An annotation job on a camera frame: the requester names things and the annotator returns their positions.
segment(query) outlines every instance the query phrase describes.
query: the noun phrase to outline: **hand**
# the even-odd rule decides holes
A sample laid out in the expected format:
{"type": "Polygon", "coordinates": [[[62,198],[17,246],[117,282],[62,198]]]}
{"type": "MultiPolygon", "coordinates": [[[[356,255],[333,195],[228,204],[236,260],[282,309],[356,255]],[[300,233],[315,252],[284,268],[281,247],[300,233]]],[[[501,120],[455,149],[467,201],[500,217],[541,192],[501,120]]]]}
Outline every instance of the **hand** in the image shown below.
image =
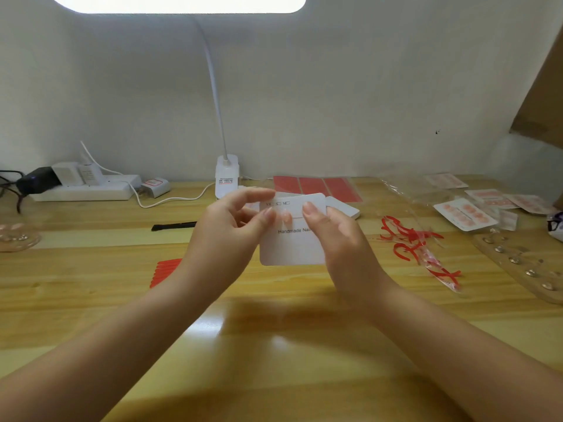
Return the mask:
{"type": "Polygon", "coordinates": [[[209,205],[198,220],[179,269],[197,287],[218,298],[242,274],[262,235],[276,219],[273,209],[256,212],[246,203],[268,201],[275,191],[245,188],[209,205]]]}
{"type": "Polygon", "coordinates": [[[355,220],[333,207],[327,208],[325,216],[312,203],[303,206],[303,215],[323,246],[334,286],[352,303],[364,302],[382,288],[396,285],[379,265],[355,220]]]}

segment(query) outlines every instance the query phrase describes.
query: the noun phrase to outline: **desk lamp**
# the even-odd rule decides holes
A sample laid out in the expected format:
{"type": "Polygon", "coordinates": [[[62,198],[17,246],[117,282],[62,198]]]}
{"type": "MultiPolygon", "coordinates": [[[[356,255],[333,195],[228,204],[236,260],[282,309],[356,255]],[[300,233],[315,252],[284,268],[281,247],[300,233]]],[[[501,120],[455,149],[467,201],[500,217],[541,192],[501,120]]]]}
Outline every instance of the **desk lamp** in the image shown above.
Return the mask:
{"type": "MultiPolygon", "coordinates": [[[[232,13],[293,13],[306,0],[55,0],[60,5],[86,14],[232,14],[232,13]]],[[[227,152],[221,108],[215,80],[215,68],[205,32],[195,16],[195,27],[201,35],[206,53],[211,90],[217,114],[219,132],[223,141],[223,155],[215,168],[215,197],[222,198],[238,189],[239,159],[227,152]]]]}

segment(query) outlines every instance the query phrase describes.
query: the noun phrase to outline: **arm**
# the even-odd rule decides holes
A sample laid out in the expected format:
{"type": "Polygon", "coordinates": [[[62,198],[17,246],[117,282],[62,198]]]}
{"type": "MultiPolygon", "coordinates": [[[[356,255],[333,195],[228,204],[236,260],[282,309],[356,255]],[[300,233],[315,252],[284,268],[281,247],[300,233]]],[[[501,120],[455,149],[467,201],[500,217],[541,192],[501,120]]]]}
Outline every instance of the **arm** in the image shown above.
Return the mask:
{"type": "Polygon", "coordinates": [[[273,196],[248,188],[210,205],[165,282],[0,380],[2,420],[101,420],[243,272],[275,219],[243,206],[273,196]]]}
{"type": "Polygon", "coordinates": [[[394,283],[357,223],[303,209],[336,288],[478,421],[561,419],[563,376],[394,283]]]}

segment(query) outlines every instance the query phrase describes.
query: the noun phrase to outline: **wooden desk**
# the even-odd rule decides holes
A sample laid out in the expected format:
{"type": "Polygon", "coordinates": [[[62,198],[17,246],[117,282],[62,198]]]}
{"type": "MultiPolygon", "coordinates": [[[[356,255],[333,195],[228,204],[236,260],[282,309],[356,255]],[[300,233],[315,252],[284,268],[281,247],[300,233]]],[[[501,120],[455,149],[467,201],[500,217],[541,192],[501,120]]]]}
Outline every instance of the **wooden desk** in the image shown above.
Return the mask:
{"type": "MultiPolygon", "coordinates": [[[[474,189],[500,187],[479,176],[474,189]]],[[[437,256],[461,269],[455,295],[377,241],[382,215],[412,223],[408,205],[375,179],[357,179],[359,223],[388,273],[404,287],[558,369],[563,308],[537,299],[437,212],[412,207],[445,236],[437,256]]],[[[176,184],[196,196],[204,183],[176,184]]],[[[158,261],[183,255],[191,230],[155,223],[197,220],[214,200],[141,209],[136,201],[33,203],[27,222],[43,241],[0,254],[0,375],[7,374],[143,294],[158,261]]],[[[11,197],[0,200],[3,221],[11,197]]],[[[520,228],[543,227],[522,214],[520,228]]],[[[191,326],[108,416],[110,421],[452,421],[464,413],[376,329],[351,313],[324,267],[263,267],[242,277],[191,326]]]]}

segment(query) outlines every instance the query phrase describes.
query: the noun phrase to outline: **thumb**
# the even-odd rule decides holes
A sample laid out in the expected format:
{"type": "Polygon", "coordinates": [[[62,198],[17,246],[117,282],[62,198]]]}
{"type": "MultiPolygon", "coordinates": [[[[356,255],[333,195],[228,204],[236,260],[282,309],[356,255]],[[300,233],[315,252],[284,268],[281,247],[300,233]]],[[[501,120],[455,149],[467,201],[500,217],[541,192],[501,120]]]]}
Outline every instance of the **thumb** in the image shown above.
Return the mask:
{"type": "Polygon", "coordinates": [[[325,250],[331,242],[342,238],[338,226],[328,216],[322,214],[313,203],[307,202],[303,205],[303,216],[325,250]]]}
{"type": "Polygon", "coordinates": [[[267,229],[274,224],[275,220],[276,212],[270,207],[254,216],[243,227],[243,230],[258,242],[267,229]]]}

